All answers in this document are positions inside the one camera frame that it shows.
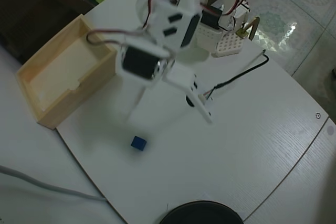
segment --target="small blue block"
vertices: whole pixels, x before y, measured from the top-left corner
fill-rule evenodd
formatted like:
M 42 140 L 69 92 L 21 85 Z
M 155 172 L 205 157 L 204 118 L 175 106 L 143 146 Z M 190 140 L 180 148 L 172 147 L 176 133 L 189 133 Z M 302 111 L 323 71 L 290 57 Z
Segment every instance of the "small blue block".
M 131 143 L 131 146 L 133 146 L 134 148 L 136 148 L 140 151 L 143 151 L 143 149 L 146 146 L 146 143 L 147 143 L 147 141 L 145 139 L 142 139 L 138 136 L 135 136 L 132 143 Z

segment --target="tile floor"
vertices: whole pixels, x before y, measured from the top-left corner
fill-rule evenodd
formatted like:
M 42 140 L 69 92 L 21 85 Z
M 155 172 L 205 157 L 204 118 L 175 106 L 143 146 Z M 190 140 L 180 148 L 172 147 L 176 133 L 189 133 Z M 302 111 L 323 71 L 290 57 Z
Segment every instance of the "tile floor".
M 248 0 L 261 18 L 254 42 L 274 58 L 336 122 L 336 0 Z

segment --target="white breadboard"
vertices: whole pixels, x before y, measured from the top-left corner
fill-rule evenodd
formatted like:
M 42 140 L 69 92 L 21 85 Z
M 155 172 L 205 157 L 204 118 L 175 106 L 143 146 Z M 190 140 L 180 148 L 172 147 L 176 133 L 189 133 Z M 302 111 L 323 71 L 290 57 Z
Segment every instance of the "white breadboard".
M 222 34 L 221 30 L 199 24 L 196 33 L 197 44 L 199 47 L 214 54 L 216 52 L 217 42 L 220 41 Z
M 238 54 L 243 48 L 243 43 L 244 39 L 241 39 L 235 33 L 226 34 L 218 43 L 216 54 L 213 57 Z

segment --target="dark wooden furniture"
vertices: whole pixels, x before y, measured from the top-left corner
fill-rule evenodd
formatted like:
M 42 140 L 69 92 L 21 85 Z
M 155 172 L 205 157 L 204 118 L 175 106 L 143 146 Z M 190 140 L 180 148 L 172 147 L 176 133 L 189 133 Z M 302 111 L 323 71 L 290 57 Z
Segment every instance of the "dark wooden furniture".
M 88 0 L 1 0 L 0 43 L 21 63 L 79 14 Z

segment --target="black cable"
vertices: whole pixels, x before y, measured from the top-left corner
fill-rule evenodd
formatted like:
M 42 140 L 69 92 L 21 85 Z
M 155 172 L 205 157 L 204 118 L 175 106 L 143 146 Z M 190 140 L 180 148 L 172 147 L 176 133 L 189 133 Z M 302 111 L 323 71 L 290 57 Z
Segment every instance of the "black cable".
M 223 87 L 229 85 L 230 83 L 234 82 L 234 81 L 237 80 L 238 78 L 240 78 L 240 77 L 242 77 L 242 76 L 244 76 L 244 75 L 246 75 L 246 74 L 252 72 L 253 70 L 256 70 L 257 68 L 260 68 L 260 67 L 262 67 L 263 65 L 265 65 L 265 64 L 269 61 L 269 57 L 265 54 L 265 52 L 266 52 L 266 50 L 263 50 L 262 55 L 266 58 L 266 60 L 264 60 L 262 63 L 259 63 L 258 65 L 255 65 L 254 67 L 251 67 L 251 68 L 245 70 L 244 72 L 242 72 L 242 73 L 240 73 L 240 74 L 238 74 L 238 75 L 232 77 L 231 79 L 229 79 L 229 80 L 227 80 L 227 81 L 225 81 L 225 82 L 222 82 L 222 83 L 217 84 L 216 86 L 214 86 L 214 87 L 210 90 L 209 95 L 207 96 L 206 99 L 208 100 L 208 99 L 210 98 L 210 96 L 212 95 L 212 93 L 213 93 L 215 90 L 217 90 L 217 89 L 221 89 L 221 88 L 223 88 Z
M 218 27 L 221 28 L 221 29 L 223 29 L 224 31 L 226 31 L 228 33 L 231 33 L 235 29 L 235 27 L 236 27 L 236 18 L 234 16 L 232 16 L 232 18 L 233 18 L 233 28 L 231 29 L 231 31 L 226 30 L 223 26 L 220 26 L 220 25 L 218 25 Z

